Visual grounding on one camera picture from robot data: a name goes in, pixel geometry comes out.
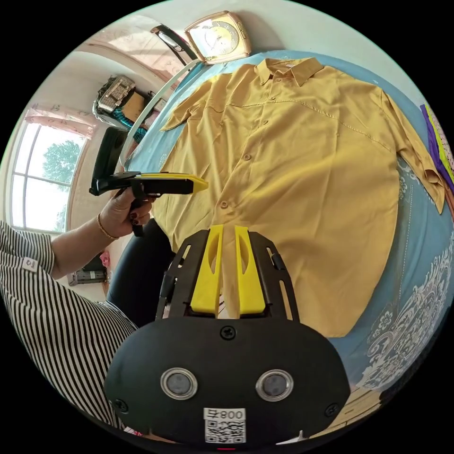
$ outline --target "tree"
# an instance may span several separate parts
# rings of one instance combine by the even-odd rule
[[[44,177],[61,183],[71,183],[80,154],[80,146],[72,140],[53,143],[44,153]]]
[[[66,205],[57,214],[57,223],[53,228],[54,232],[66,232]]]

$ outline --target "black and white striped shirt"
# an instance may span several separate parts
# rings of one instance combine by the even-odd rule
[[[51,276],[51,237],[0,221],[0,291],[31,360],[70,403],[124,428],[104,394],[112,358],[137,327],[115,306],[77,295]]]

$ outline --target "qr code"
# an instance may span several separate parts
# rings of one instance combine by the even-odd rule
[[[207,443],[245,443],[246,421],[205,420],[205,441]]]

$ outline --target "clock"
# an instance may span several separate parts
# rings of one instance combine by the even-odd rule
[[[251,44],[240,18],[229,11],[203,17],[184,29],[199,59],[209,65],[237,60],[251,53]]]

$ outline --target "cardboard box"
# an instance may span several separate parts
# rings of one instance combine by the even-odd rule
[[[144,109],[145,99],[134,92],[128,102],[122,107],[123,115],[132,122],[135,122]]]

